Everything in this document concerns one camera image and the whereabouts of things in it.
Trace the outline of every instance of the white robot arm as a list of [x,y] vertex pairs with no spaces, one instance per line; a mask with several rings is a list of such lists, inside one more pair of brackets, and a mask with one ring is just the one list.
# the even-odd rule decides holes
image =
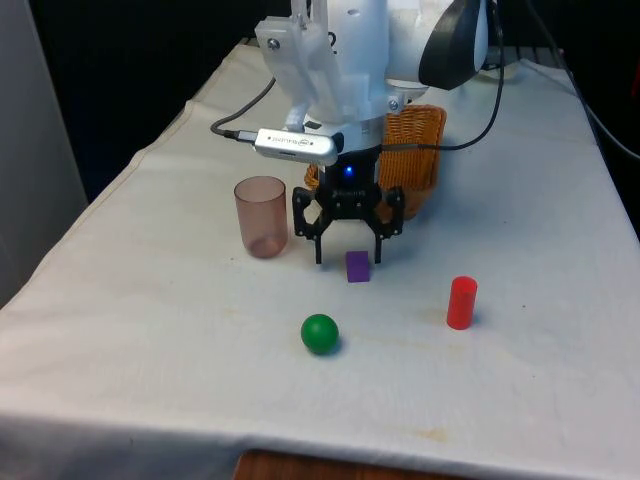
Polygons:
[[452,89],[487,53],[486,0],[313,0],[310,16],[292,0],[291,10],[256,28],[293,103],[285,128],[333,137],[340,154],[379,146],[384,116],[404,108],[387,80]]
[[[312,0],[308,10],[306,0],[292,0],[291,17],[258,24],[267,66],[292,107],[285,130],[233,138],[265,156],[319,165],[318,187],[296,188],[292,199],[295,234],[315,242],[317,263],[334,220],[367,223],[376,263],[382,241],[402,233],[402,188],[382,191],[377,178],[385,116],[405,106],[388,80],[452,89],[473,77],[488,48],[486,2]],[[310,224],[304,210],[313,200],[322,211]],[[387,223],[376,213],[382,201],[393,212]]]

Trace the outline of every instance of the purple cube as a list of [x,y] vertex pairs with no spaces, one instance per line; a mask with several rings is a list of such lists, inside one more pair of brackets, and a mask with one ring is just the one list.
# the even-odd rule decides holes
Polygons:
[[347,252],[347,280],[349,283],[364,283],[369,279],[369,252]]

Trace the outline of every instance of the transparent cup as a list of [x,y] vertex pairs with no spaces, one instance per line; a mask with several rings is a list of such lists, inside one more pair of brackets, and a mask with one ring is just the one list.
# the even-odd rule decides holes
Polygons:
[[286,187],[274,177],[251,177],[234,189],[242,243],[257,258],[272,258],[287,244]]

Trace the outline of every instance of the brown basket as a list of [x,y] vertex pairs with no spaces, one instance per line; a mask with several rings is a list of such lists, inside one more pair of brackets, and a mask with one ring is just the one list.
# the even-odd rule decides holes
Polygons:
[[[400,115],[387,115],[385,145],[428,143],[439,145],[447,120],[447,112],[431,105],[412,105]],[[402,187],[405,193],[405,219],[415,217],[436,188],[440,152],[406,150],[380,155],[379,183],[383,190]],[[318,168],[309,166],[304,177],[309,188],[318,186]],[[391,219],[391,208],[380,203],[376,209],[380,219]]]

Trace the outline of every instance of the cable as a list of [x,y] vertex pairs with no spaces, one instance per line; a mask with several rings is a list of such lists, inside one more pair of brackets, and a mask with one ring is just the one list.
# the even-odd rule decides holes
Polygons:
[[636,152],[632,150],[629,150],[620,140],[618,140],[613,135],[613,133],[611,133],[609,129],[604,126],[604,123],[602,123],[602,120],[600,120],[600,118],[595,114],[595,112],[591,109],[589,105],[586,106],[586,109],[589,115],[591,115],[591,118],[593,118],[593,121],[596,122],[600,127],[600,130],[602,130],[602,133],[604,133],[607,137],[609,137],[609,140],[611,140],[616,147],[618,147],[620,150],[622,150],[624,153],[626,153],[628,156],[630,156],[634,160],[640,161],[640,155],[638,155]]
[[464,150],[465,148],[469,148],[472,145],[480,142],[493,128],[493,124],[496,122],[496,118],[498,117],[498,112],[500,110],[500,102],[502,100],[502,90],[504,88],[504,68],[505,68],[505,54],[504,54],[504,35],[502,32],[502,25],[500,23],[500,16],[498,14],[498,6],[497,2],[491,1],[491,12],[493,14],[493,23],[496,31],[496,37],[498,39],[498,46],[500,47],[500,80],[498,82],[498,92],[496,93],[496,103],[493,107],[493,113],[491,114],[491,119],[489,123],[482,131],[480,135],[478,135],[473,140],[470,140],[461,145],[432,145],[426,143],[400,143],[395,145],[383,145],[382,150],[388,152],[399,152],[404,150],[440,150],[452,152],[456,150]]
[[633,152],[633,151],[631,151],[630,149],[628,149],[620,140],[618,140],[607,129],[607,127],[604,126],[604,123],[602,123],[602,121],[598,118],[598,116],[591,109],[591,107],[589,107],[589,104],[587,103],[587,101],[585,100],[584,96],[582,95],[582,92],[578,88],[578,84],[576,83],[576,80],[573,77],[573,72],[571,72],[571,70],[569,69],[569,66],[567,65],[567,62],[564,61],[564,56],[560,53],[560,49],[558,48],[558,45],[556,44],[555,40],[553,39],[553,35],[551,35],[551,32],[549,31],[549,29],[547,28],[546,24],[544,23],[544,20],[542,20],[542,17],[540,17],[540,15],[538,14],[537,10],[533,6],[533,3],[531,3],[531,0],[524,0],[524,2],[527,5],[527,8],[529,9],[529,14],[531,15],[533,20],[538,25],[538,28],[540,29],[540,32],[545,37],[545,40],[547,41],[547,43],[551,47],[553,55],[556,57],[556,60],[558,61],[559,65],[564,69],[564,71],[569,76],[569,80],[571,80],[571,85],[573,86],[573,89],[575,90],[575,95],[578,97],[578,100],[580,100],[580,103],[582,104],[582,107],[587,112],[587,115],[593,119],[593,121],[600,127],[602,132],[607,137],[609,137],[609,139],[620,150],[622,150],[624,153],[626,153],[631,158],[640,161],[640,155],[635,153],[635,152]]
[[229,122],[232,122],[233,120],[240,118],[242,115],[244,115],[249,110],[251,110],[260,100],[262,100],[264,97],[267,96],[267,93],[271,91],[271,89],[275,84],[276,84],[276,79],[274,77],[269,81],[269,83],[264,88],[264,90],[262,90],[253,100],[247,103],[244,107],[242,107],[236,113],[231,114],[228,117],[221,118],[220,120],[217,120],[216,122],[214,122],[213,125],[211,125],[210,127],[211,131],[216,135],[238,140],[238,135],[240,134],[238,130],[221,130],[220,127],[225,123],[229,123]]

